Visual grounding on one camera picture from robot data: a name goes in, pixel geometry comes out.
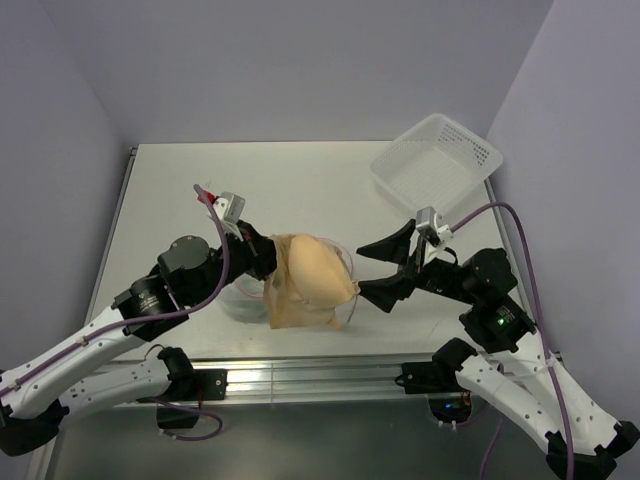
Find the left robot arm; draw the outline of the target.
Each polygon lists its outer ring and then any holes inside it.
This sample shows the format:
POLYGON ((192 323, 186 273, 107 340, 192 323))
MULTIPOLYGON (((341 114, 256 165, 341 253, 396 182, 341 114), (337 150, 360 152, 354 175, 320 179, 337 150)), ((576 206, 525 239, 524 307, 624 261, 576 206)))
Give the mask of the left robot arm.
POLYGON ((20 456, 45 445, 72 421, 122 403, 193 400, 197 375, 180 348, 164 347, 133 366, 96 371, 186 322, 238 277, 266 278, 276 267, 273 240, 243 222, 213 249, 183 236, 150 273, 117 295, 84 328, 1 374, 1 449, 20 456))

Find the beige bra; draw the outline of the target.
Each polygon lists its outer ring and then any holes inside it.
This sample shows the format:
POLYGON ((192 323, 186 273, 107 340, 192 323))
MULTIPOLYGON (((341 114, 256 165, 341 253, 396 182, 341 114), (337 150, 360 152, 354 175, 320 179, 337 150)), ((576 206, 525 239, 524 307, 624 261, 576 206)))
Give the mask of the beige bra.
POLYGON ((276 268, 263 290, 270 327, 340 328, 338 308, 360 292, 340 250, 308 234, 274 235, 271 240, 276 268))

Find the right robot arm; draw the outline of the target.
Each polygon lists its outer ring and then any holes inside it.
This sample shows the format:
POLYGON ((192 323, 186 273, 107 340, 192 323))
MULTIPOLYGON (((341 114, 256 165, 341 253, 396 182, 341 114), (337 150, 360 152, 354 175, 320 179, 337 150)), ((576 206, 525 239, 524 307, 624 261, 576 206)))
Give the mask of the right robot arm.
POLYGON ((518 281, 504 249, 446 261, 440 253, 455 252, 441 233, 409 221, 357 252, 397 267, 390 277, 359 284, 360 297, 384 312, 417 289, 468 305, 459 320, 469 338, 453 338, 432 356, 436 386, 483 398, 536 443, 558 478, 606 479, 636 445, 633 423, 604 411, 546 356, 540 329, 510 295, 518 281))

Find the white mesh laundry bag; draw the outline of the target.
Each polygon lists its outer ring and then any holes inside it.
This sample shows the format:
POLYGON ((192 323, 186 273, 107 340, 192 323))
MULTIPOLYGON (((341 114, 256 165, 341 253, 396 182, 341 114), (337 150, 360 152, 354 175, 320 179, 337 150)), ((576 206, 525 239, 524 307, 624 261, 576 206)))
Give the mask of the white mesh laundry bag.
MULTIPOLYGON (((354 262, 349 251, 343 245, 334 240, 322 237, 318 238, 334 244, 340 250, 342 257, 347 264, 348 270, 354 279, 354 262)), ((264 282, 265 281, 256 280, 249 275, 239 277, 220 295, 219 303, 221 304, 221 308, 237 321, 269 322, 266 305, 263 299, 264 282)), ((356 305, 357 297, 355 300, 338 308, 337 316, 343 323, 340 328, 343 328, 350 323, 355 313, 356 305)))

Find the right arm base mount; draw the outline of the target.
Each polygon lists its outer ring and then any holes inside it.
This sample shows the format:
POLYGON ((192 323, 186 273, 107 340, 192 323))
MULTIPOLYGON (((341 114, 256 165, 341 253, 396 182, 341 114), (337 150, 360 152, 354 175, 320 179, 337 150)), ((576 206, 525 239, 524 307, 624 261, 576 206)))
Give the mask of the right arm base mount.
POLYGON ((424 395, 437 424, 457 427, 472 417, 471 393, 463 389, 455 375, 439 362, 403 363, 394 383, 406 395, 424 395))

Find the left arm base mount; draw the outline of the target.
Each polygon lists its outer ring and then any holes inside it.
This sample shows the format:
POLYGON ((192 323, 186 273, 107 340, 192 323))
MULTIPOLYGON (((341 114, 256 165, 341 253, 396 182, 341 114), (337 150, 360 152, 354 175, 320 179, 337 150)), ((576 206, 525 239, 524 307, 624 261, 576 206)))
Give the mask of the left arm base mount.
MULTIPOLYGON (((167 403, 191 402, 200 410, 206 401, 222 401, 226 395, 228 371, 226 369, 196 369, 194 376, 181 381, 178 387, 171 386, 160 395, 167 403)), ((196 426, 199 417, 177 409, 159 405, 156 410, 156 423, 160 429, 190 430, 196 426)))

